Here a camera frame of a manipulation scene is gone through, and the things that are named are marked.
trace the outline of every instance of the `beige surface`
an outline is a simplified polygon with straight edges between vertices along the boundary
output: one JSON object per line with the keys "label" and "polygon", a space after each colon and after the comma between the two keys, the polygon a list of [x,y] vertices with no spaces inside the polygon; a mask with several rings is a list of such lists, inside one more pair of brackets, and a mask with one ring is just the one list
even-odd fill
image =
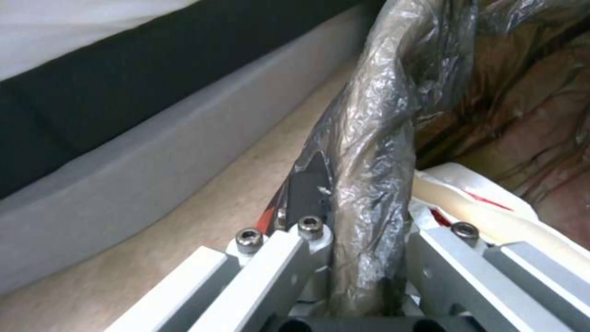
{"label": "beige surface", "polygon": [[65,271],[0,298],[1,331],[102,331],[199,246],[253,225],[312,126],[348,79],[341,67],[291,115],[162,220]]}

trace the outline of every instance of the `hex socket screw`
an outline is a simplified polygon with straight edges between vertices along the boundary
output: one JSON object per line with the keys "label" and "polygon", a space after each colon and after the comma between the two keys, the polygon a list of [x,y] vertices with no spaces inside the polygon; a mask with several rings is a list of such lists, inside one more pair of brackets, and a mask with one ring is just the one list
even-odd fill
{"label": "hex socket screw", "polygon": [[235,234],[238,251],[245,254],[256,253],[263,244],[262,233],[256,228],[245,228]]}
{"label": "hex socket screw", "polygon": [[470,223],[454,223],[451,226],[451,231],[472,248],[475,247],[479,239],[479,230]]}
{"label": "hex socket screw", "polygon": [[297,222],[299,236],[305,240],[317,240],[324,234],[324,223],[317,216],[304,216]]}

